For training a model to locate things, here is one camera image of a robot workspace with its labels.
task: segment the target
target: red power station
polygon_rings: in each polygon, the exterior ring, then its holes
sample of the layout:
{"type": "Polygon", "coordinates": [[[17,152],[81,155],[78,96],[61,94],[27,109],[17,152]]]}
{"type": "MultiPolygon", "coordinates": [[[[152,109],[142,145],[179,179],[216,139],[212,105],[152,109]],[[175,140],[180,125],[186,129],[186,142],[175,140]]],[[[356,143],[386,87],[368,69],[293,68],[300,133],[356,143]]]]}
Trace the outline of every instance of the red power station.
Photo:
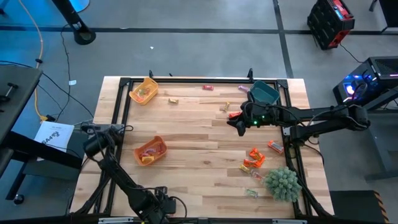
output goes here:
{"type": "Polygon", "coordinates": [[[354,28],[355,19],[342,0],[318,0],[307,25],[322,50],[336,48],[354,28]]]}

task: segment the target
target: red candy wrapper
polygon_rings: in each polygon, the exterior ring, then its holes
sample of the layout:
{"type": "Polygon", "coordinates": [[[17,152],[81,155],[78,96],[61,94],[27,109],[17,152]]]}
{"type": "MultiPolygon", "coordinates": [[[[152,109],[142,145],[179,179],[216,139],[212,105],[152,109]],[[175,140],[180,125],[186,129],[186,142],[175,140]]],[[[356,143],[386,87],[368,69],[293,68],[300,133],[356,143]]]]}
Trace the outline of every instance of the red candy wrapper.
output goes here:
{"type": "Polygon", "coordinates": [[[213,90],[214,87],[213,87],[213,86],[210,86],[210,85],[204,85],[204,86],[203,86],[203,89],[204,89],[204,90],[213,90]]]}
{"type": "Polygon", "coordinates": [[[228,115],[229,118],[233,118],[235,116],[241,115],[242,112],[233,112],[228,115]]]}

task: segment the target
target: yellow cable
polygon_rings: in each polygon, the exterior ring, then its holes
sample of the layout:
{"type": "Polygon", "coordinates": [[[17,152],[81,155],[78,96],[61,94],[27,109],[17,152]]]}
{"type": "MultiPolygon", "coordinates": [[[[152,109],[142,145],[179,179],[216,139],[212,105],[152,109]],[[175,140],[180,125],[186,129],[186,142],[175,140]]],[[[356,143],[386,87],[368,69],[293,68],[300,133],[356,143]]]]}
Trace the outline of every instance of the yellow cable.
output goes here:
{"type": "MultiPolygon", "coordinates": [[[[36,29],[37,29],[37,33],[38,33],[39,38],[40,38],[40,54],[39,54],[39,59],[41,60],[41,59],[42,59],[42,56],[43,56],[43,45],[44,45],[42,33],[40,32],[40,29],[39,29],[39,27],[37,26],[36,21],[33,19],[32,15],[30,14],[29,10],[27,10],[27,8],[25,7],[24,3],[22,3],[22,0],[18,0],[18,1],[19,1],[19,4],[24,8],[26,14],[30,17],[31,21],[33,22],[33,25],[35,25],[35,27],[36,27],[36,29]]],[[[39,68],[39,67],[40,67],[40,63],[37,62],[37,63],[36,63],[36,68],[39,68]]],[[[43,116],[43,115],[40,114],[39,109],[38,109],[38,107],[37,107],[37,88],[35,89],[35,110],[36,110],[37,116],[39,116],[39,118],[40,118],[41,121],[46,121],[46,120],[47,120],[47,117],[46,117],[46,116],[43,116]]]]}

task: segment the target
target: orange plastic bowl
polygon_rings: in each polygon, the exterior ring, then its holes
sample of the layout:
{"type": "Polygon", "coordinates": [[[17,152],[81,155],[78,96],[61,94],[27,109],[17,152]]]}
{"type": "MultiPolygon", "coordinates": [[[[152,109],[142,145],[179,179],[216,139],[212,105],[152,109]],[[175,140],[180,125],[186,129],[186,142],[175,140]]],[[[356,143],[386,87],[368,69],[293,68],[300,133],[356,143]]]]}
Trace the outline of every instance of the orange plastic bowl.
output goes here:
{"type": "Polygon", "coordinates": [[[163,139],[160,136],[155,136],[153,140],[135,149],[134,157],[136,158],[136,161],[138,162],[139,165],[148,166],[154,163],[156,160],[160,159],[162,156],[164,156],[166,154],[166,151],[167,151],[167,146],[164,143],[163,139]],[[148,149],[155,149],[156,152],[152,155],[154,156],[154,160],[149,162],[143,162],[141,155],[148,149]]]}

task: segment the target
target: computer tower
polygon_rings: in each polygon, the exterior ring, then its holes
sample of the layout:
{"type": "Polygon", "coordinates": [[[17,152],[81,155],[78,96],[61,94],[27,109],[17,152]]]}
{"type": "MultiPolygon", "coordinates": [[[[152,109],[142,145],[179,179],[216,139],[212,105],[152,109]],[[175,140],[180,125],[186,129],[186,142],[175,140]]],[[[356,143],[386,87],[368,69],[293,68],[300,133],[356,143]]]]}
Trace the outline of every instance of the computer tower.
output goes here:
{"type": "Polygon", "coordinates": [[[337,103],[365,105],[398,85],[398,56],[369,57],[333,88],[337,103]]]}

